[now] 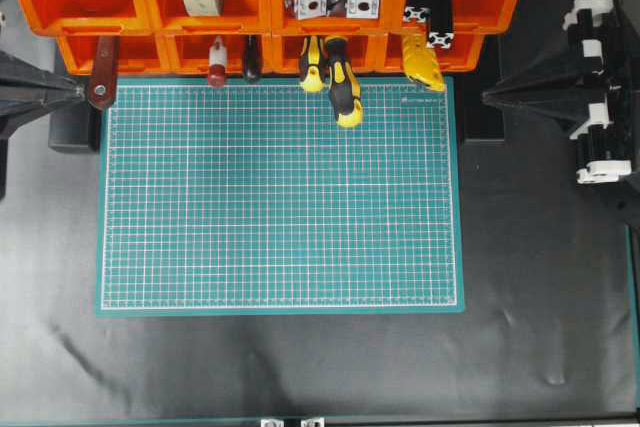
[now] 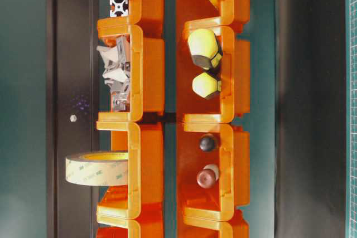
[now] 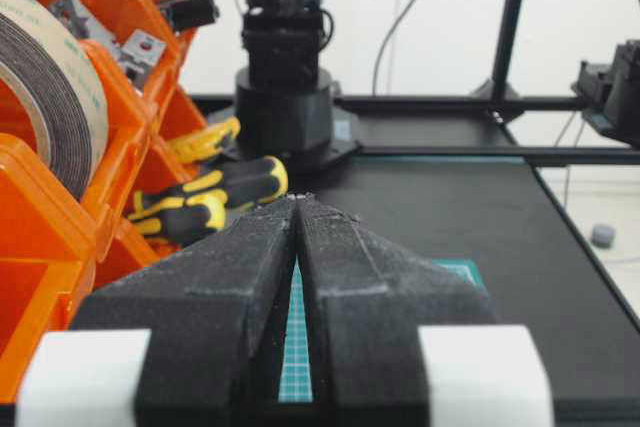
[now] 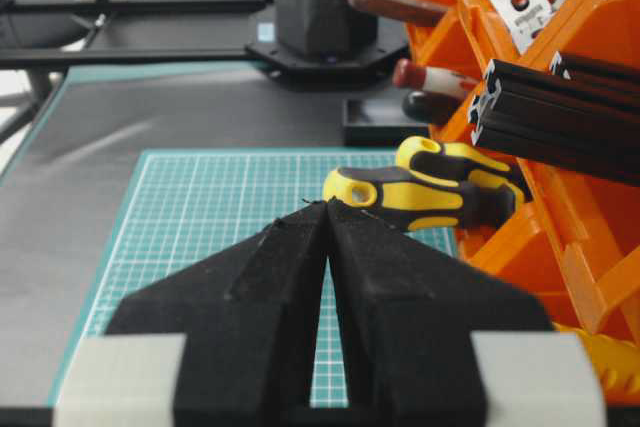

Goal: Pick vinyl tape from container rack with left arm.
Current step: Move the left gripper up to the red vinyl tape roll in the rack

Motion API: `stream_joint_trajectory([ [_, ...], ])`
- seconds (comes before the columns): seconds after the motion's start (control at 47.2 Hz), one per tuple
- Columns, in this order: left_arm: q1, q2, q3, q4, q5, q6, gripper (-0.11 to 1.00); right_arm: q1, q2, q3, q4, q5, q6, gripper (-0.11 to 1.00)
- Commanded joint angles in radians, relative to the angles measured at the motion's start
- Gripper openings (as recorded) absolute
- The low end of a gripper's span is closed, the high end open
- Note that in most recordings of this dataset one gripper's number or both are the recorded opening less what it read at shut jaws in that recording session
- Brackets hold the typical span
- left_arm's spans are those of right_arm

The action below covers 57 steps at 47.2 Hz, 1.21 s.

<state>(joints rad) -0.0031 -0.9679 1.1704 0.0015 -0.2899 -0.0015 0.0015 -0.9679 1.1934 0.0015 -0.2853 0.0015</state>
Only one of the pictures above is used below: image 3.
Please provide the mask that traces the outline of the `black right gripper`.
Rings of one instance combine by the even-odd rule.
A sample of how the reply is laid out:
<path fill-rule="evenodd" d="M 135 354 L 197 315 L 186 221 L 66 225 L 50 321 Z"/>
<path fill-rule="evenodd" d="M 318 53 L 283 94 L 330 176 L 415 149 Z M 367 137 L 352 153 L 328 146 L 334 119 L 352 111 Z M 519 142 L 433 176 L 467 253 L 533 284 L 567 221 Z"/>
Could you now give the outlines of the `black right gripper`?
<path fill-rule="evenodd" d="M 639 147 L 639 41 L 619 44 L 610 64 L 581 62 L 573 91 L 601 136 Z"/>

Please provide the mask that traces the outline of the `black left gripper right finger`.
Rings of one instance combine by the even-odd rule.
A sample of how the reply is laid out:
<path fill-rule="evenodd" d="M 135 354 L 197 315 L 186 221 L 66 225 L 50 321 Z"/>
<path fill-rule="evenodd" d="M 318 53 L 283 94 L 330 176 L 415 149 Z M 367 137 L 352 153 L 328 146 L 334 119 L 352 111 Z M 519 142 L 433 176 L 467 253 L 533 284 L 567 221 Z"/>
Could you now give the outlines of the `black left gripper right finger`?
<path fill-rule="evenodd" d="M 296 201 L 313 396 L 333 426 L 426 426 L 421 326 L 497 321 L 486 290 L 312 196 Z"/>

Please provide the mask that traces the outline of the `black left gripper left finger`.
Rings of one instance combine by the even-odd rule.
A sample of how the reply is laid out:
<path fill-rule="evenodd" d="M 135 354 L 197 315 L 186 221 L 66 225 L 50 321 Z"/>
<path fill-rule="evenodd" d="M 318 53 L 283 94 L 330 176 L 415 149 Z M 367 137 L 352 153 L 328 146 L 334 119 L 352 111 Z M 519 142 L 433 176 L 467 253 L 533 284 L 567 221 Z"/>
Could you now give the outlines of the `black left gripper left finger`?
<path fill-rule="evenodd" d="M 140 426 L 249 426 L 278 399 L 296 201 L 285 197 L 86 297 L 75 330 L 148 328 Z"/>

